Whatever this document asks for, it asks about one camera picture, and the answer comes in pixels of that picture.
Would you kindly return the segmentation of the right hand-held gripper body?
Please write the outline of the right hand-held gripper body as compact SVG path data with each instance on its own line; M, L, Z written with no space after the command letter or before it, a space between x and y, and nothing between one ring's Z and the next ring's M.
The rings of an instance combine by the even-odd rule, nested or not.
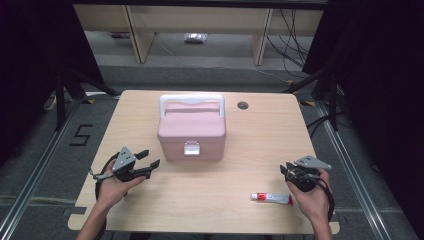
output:
M320 178L319 170L331 170L332 166L313 156L305 156L295 160L293 169L288 169L285 180L293 183L300 191L309 192L316 185Z

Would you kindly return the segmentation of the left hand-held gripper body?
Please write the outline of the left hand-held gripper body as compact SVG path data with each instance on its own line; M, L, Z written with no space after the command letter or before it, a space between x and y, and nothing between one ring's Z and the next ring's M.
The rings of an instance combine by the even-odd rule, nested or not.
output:
M133 154L127 147L123 147L118 153L116 161L112 167L112 173L122 182L128 182L142 176L143 171L141 169L134 169L137 160L138 158L135 154Z

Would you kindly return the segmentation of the red and white ointment tube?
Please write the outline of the red and white ointment tube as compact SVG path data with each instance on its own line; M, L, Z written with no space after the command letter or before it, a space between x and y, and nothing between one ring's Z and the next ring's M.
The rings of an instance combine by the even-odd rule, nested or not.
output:
M292 205L293 200L290 194L283 193L252 193L250 199L266 203L277 203L283 205Z

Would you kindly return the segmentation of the pink storage box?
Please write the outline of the pink storage box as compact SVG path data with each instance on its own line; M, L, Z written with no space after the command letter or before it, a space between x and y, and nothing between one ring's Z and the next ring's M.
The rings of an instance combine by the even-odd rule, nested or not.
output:
M162 95L159 115L157 136L168 161L223 158L227 129L222 95Z

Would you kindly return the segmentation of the person's right hand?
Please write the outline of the person's right hand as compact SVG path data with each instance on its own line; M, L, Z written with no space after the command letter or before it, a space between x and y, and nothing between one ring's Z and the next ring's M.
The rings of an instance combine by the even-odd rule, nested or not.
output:
M309 192L302 192L292 182L288 182L287 186L294 195L301 212L312 225L327 225L329 223L328 211L330 203L328 192L331 191L331 188L329 174L325 170L319 170L319 182Z

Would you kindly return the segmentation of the person's left hand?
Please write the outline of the person's left hand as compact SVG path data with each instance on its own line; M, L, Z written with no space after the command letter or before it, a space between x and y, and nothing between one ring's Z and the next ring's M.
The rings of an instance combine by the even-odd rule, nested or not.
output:
M115 204L122 200L130 189L141 184L144 180L144 176L137 177L128 182L122 182L115 176L103 180L95 206L100 209L112 208Z

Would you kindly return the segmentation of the clear plastic bag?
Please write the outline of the clear plastic bag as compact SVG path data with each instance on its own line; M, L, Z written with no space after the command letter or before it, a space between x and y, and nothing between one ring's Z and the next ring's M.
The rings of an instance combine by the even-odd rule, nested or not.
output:
M184 41L191 44L203 44L207 41L208 35L205 33L186 33Z

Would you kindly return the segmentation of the black curtain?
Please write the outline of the black curtain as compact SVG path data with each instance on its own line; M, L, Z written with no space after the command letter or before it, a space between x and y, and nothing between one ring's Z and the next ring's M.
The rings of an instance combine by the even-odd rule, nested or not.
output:
M0 0L0 167L72 71L103 81L73 0Z
M303 71L321 69L352 20L336 63L363 142L424 239L424 0L328 0Z

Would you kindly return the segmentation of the beige wooden desk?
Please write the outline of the beige wooden desk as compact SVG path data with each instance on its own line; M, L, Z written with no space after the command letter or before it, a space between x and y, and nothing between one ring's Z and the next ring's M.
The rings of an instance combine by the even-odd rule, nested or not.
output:
M312 37L321 10L169 7L76 4L86 31L127 32L136 61L143 63L156 33L235 34L250 37L255 65L260 65L269 35Z

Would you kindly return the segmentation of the metal floor rail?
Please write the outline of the metal floor rail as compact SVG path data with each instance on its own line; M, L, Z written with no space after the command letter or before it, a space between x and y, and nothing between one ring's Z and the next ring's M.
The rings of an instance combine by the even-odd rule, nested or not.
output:
M30 202L31 197L33 196L35 190L38 188L42 177L44 176L48 166L50 165L50 162L53 159L53 155L57 151L60 140L66 133L67 128L81 103L82 100L73 100L70 103L69 109L65 114L65 120L63 121L62 125L54 131L43 154L25 181L25 185L19 194L14 198L14 201L9 208L7 215L0 223L0 240L9 240L13 235Z
M320 101L317 102L317 108L320 116L326 119L325 128L327 134L330 138L330 141L332 142L333 147L335 148L338 159L340 160L347 174L348 180L376 239L393 240L388 232L381 214L379 213L374 201L368 193L364 182L361 180L345 144L340 137L340 134L337 130L335 114L331 115L330 111Z

